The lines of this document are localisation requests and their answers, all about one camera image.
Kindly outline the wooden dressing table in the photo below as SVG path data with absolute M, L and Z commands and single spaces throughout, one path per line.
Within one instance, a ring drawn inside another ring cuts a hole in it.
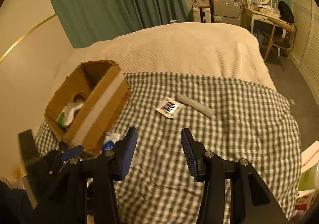
M 250 31 L 251 34 L 254 33 L 254 26 L 255 22 L 260 21 L 263 23 L 267 23 L 270 25 L 273 25 L 274 22 L 279 23 L 281 26 L 282 25 L 289 25 L 291 27 L 294 27 L 294 24 L 288 23 L 282 19 L 277 18 L 273 14 L 265 14 L 263 12 L 258 12 L 256 10 L 253 10 L 251 8 L 243 8 L 243 13 L 242 13 L 242 21 L 241 21 L 241 26 L 246 28 L 247 30 Z

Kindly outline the brown cardboard box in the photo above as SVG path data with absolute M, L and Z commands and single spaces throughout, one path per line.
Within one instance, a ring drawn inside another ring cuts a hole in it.
M 44 118 L 57 140 L 98 156 L 105 134 L 111 131 L 125 103 L 130 86 L 119 65 L 112 60 L 81 63 L 66 77 L 49 101 Z M 65 112 L 63 129 L 57 123 Z

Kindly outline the white louvered wardrobe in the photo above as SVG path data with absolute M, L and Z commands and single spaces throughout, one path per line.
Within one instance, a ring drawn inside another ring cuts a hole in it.
M 318 5 L 315 0 L 291 0 L 297 34 L 291 60 L 318 103 Z

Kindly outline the black bag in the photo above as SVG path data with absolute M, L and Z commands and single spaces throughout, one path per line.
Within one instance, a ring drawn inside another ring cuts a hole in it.
M 280 19 L 287 23 L 294 24 L 295 23 L 294 15 L 290 7 L 288 6 L 288 4 L 284 1 L 279 1 L 278 7 L 280 11 Z

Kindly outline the clear plastic bottle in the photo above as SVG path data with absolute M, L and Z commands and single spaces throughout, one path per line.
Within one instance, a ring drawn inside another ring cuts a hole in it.
M 117 141 L 123 139 L 123 135 L 120 133 L 107 132 L 104 137 L 102 153 L 113 150 Z

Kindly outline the wooden chair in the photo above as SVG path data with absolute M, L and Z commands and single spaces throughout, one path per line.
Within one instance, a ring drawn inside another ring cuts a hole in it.
M 264 30 L 259 30 L 257 34 L 258 37 L 259 35 L 264 36 L 264 38 L 268 41 L 267 49 L 264 55 L 264 62 L 266 62 L 272 47 L 284 50 L 287 52 L 287 59 L 284 63 L 281 63 L 281 68 L 282 70 L 285 70 L 287 62 L 292 52 L 292 48 L 294 46 L 297 29 L 294 24 L 289 24 L 283 20 L 271 17 L 268 17 L 267 20 L 272 23 L 271 33 L 268 34 Z M 276 28 L 281 28 L 282 30 L 285 30 L 286 33 L 288 33 L 289 38 L 279 35 L 275 36 Z

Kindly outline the grey cylindrical stick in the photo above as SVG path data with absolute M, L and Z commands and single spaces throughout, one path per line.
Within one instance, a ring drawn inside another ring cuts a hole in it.
M 202 105 L 200 104 L 199 102 L 185 96 L 185 95 L 182 95 L 180 93 L 178 93 L 176 95 L 176 98 L 177 100 L 180 102 L 180 103 L 183 103 L 185 105 L 188 105 L 190 107 L 192 107 L 193 109 L 195 109 L 196 111 L 202 113 L 203 115 L 205 115 L 206 117 L 212 119 L 213 116 L 214 116 L 214 111 L 213 109 L 205 106 L 205 105 Z

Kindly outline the grey cabinet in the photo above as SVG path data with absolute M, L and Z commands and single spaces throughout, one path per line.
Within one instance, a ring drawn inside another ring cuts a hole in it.
M 214 23 L 239 25 L 238 0 L 209 0 Z

